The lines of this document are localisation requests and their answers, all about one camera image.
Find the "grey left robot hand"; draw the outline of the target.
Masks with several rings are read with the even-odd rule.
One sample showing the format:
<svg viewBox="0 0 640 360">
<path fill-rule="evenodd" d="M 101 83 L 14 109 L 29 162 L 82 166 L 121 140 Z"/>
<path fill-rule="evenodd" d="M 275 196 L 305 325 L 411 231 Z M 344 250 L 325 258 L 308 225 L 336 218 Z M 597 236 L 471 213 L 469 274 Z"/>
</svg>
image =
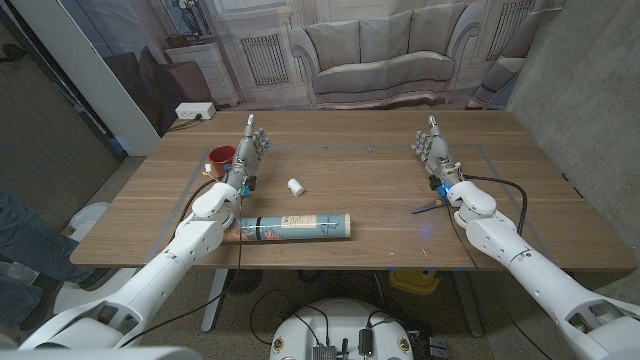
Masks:
<svg viewBox="0 0 640 360">
<path fill-rule="evenodd" d="M 270 145 L 270 139 L 265 135 L 264 129 L 256 127 L 255 116 L 250 114 L 225 183 L 239 192 L 243 192 L 245 188 L 254 191 L 260 163 Z"/>
</svg>

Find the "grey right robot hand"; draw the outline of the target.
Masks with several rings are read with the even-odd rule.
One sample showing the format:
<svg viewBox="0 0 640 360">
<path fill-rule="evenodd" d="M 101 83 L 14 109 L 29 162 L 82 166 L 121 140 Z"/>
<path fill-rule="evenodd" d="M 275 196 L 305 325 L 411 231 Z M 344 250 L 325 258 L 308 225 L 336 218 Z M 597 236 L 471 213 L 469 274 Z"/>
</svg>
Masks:
<svg viewBox="0 0 640 360">
<path fill-rule="evenodd" d="M 463 181 L 461 165 L 453 160 L 448 144 L 440 133 L 434 115 L 428 116 L 428 131 L 417 131 L 411 149 L 424 163 L 433 189 L 447 193 Z"/>
</svg>

